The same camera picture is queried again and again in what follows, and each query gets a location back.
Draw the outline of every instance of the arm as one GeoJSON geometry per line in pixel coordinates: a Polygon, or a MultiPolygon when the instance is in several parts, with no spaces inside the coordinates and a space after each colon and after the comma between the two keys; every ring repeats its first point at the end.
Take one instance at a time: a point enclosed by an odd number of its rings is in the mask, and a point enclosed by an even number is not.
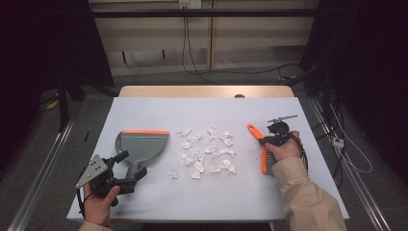
{"type": "Polygon", "coordinates": [[[280,147],[267,143],[266,148],[278,161],[272,170],[291,230],[346,230],[338,201],[309,180],[297,144],[289,139],[280,147]]]}
{"type": "Polygon", "coordinates": [[[84,186],[85,222],[80,231],[111,231],[109,227],[111,204],[120,192],[120,187],[111,188],[105,198],[91,193],[89,184],[84,186]]]}

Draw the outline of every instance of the jacket cuff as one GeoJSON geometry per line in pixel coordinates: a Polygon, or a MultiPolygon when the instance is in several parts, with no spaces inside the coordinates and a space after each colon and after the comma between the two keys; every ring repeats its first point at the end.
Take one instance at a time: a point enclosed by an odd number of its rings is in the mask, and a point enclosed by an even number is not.
{"type": "Polygon", "coordinates": [[[306,167],[302,160],[297,157],[291,157],[279,161],[272,167],[273,174],[279,187],[285,185],[288,181],[308,182],[306,167]]]}
{"type": "Polygon", "coordinates": [[[84,221],[79,231],[113,231],[110,228],[84,221]]]}

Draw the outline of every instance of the gray dustpan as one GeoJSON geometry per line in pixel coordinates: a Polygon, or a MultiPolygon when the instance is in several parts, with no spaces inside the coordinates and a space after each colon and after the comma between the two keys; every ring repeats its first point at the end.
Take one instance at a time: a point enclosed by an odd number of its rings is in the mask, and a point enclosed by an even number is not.
{"type": "Polygon", "coordinates": [[[125,159],[130,163],[126,178],[133,178],[138,172],[139,163],[157,156],[165,148],[168,131],[123,130],[116,137],[115,149],[119,153],[129,152],[125,159]]]}

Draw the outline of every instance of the sleeve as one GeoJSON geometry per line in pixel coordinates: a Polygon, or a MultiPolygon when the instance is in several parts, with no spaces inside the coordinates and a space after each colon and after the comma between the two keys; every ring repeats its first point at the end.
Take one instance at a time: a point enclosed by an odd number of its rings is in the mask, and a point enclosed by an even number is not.
{"type": "Polygon", "coordinates": [[[113,231],[113,229],[84,221],[79,231],[113,231]]]}
{"type": "Polygon", "coordinates": [[[300,158],[272,167],[282,194],[283,212],[291,230],[346,230],[339,202],[309,180],[300,158]]]}

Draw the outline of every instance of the gray carpet floor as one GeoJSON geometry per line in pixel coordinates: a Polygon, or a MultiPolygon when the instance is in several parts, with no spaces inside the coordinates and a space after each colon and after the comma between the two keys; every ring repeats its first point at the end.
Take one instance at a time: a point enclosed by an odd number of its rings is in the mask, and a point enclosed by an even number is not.
{"type": "MultiPolygon", "coordinates": [[[[260,71],[269,68],[241,68],[234,71],[260,71]]],[[[295,67],[283,68],[281,75],[298,73],[295,67]]],[[[278,82],[277,71],[262,74],[240,74],[215,72],[204,75],[205,78],[217,81],[222,85],[275,85],[278,82]]],[[[208,85],[209,83],[197,75],[185,72],[146,74],[138,77],[115,77],[116,90],[126,85],[208,85]]],[[[87,164],[96,146],[99,134],[103,128],[113,99],[85,88],[87,98],[84,102],[69,101],[70,111],[79,109],[71,133],[52,174],[43,189],[41,197],[25,230],[77,230],[81,223],[66,219],[67,212],[75,197],[74,186],[78,174],[87,164]]],[[[293,92],[303,107],[311,127],[319,124],[316,114],[305,96],[302,86],[293,87],[293,92]]],[[[0,230],[7,230],[35,180],[42,163],[52,147],[59,129],[58,108],[45,111],[43,105],[24,143],[15,154],[11,164],[3,169],[3,179],[0,181],[0,230]]],[[[365,152],[370,159],[373,171],[361,174],[372,196],[381,208],[391,230],[407,230],[408,227],[408,186],[382,160],[374,145],[365,139],[362,129],[353,119],[346,105],[344,112],[345,130],[348,136],[365,152]]],[[[319,127],[314,130],[316,136],[323,134],[319,127]]],[[[318,139],[318,145],[324,159],[333,172],[337,163],[333,149],[326,137],[318,139]]],[[[355,166],[367,169],[366,160],[357,150],[346,143],[347,153],[355,166]]],[[[348,230],[376,230],[366,208],[363,206],[351,185],[347,175],[339,188],[350,219],[345,223],[348,230]]],[[[285,221],[276,221],[275,230],[289,230],[285,221]]],[[[113,222],[115,230],[140,230],[141,224],[113,222]]]]}

